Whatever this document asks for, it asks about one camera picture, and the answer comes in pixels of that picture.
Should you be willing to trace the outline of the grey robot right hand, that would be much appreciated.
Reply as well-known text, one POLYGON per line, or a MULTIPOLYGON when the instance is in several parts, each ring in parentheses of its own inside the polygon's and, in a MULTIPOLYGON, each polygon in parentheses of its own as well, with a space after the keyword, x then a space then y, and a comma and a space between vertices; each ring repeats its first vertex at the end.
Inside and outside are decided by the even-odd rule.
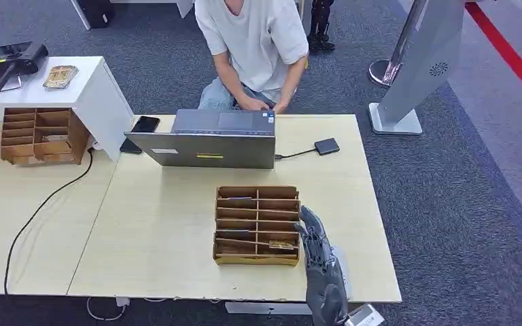
POLYGON ((295 229, 304 249, 307 278, 306 302, 314 325, 344 325, 348 317, 348 300, 343 272, 333 253, 321 219, 307 206, 300 208, 295 229))

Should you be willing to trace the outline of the person's right hand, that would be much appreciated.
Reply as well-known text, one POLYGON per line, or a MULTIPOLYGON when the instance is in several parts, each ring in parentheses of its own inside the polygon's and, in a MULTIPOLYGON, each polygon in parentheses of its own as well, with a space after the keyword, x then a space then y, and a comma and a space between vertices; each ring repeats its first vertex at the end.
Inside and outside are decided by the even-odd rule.
POLYGON ((261 111, 270 109, 270 106, 266 104, 264 101, 261 101, 257 98, 249 97, 248 95, 239 96, 236 98, 238 105, 243 110, 248 111, 261 111))

